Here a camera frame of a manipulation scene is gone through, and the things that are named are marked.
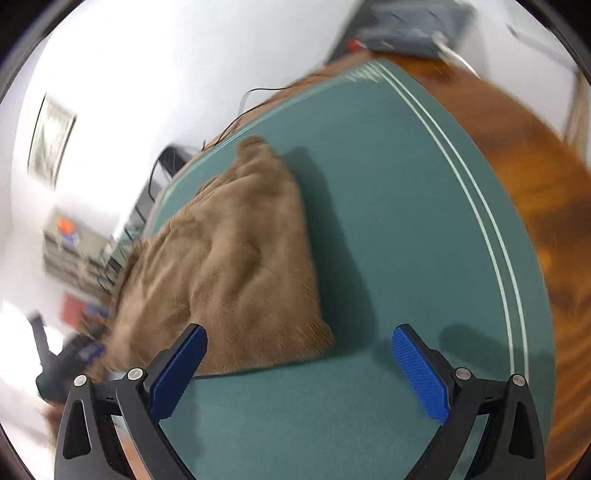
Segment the brown fleece garment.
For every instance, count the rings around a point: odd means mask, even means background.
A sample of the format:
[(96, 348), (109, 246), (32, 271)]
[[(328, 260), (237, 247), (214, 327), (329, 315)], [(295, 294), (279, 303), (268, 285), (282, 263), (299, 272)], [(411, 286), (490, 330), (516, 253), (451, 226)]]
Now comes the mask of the brown fleece garment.
[(200, 376), (308, 361), (335, 342), (322, 320), (300, 187), (262, 137), (240, 141), (224, 173), (134, 245), (102, 366), (144, 367), (193, 323), (207, 334)]

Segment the black metal chair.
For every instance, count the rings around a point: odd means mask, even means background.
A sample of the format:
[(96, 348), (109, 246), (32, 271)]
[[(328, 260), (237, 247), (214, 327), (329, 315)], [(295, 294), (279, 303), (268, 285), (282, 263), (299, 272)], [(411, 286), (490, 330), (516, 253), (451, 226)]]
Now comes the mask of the black metal chair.
[(148, 178), (133, 209), (133, 213), (141, 225), (146, 222), (157, 196), (190, 158), (186, 149), (174, 144), (166, 146), (160, 152), (150, 168)]

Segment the beige shelf cabinet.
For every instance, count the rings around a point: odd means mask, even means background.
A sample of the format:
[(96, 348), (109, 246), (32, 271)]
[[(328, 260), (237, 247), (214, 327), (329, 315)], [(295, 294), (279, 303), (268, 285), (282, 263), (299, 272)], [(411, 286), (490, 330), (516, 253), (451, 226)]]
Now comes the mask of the beige shelf cabinet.
[(48, 275), (95, 297), (109, 296), (103, 250), (107, 240), (55, 209), (43, 227), (43, 267)]

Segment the framed wall picture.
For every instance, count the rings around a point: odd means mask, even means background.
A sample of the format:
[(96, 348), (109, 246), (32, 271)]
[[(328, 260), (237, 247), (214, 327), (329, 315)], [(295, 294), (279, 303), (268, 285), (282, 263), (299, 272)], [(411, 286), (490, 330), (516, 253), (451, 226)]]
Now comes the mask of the framed wall picture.
[(75, 122), (75, 114), (48, 95), (43, 97), (29, 147), (27, 170), (52, 188), (56, 186)]

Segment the red ball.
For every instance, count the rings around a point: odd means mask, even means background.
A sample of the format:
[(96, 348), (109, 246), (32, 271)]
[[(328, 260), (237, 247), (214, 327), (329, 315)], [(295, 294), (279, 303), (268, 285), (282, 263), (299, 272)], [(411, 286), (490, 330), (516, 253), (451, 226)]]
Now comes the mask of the red ball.
[(363, 42), (361, 42), (356, 37), (349, 37), (346, 40), (346, 48), (348, 48), (348, 51), (351, 53), (363, 51), (366, 49), (365, 45), (363, 45)]

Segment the green table mat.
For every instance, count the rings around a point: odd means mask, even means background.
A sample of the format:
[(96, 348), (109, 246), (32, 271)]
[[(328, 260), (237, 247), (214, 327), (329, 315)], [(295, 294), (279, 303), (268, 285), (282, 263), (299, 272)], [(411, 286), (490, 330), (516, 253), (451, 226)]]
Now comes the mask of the green table mat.
[(252, 134), (301, 185), (335, 351), (193, 380), (162, 428), (195, 477), (405, 477), (438, 424), (394, 361), (401, 323), (479, 377), (523, 375), (549, 429), (555, 341), (538, 259), (489, 163), (434, 97), (388, 60), (346, 68), (188, 166), (145, 234), (228, 167)]

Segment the red chair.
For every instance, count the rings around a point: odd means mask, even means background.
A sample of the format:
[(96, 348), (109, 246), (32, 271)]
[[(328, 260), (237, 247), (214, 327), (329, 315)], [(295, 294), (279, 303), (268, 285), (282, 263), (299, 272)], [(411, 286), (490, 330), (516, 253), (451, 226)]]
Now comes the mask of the red chair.
[(87, 308), (87, 302), (71, 294), (62, 297), (59, 319), (66, 325), (77, 328), (81, 325)]

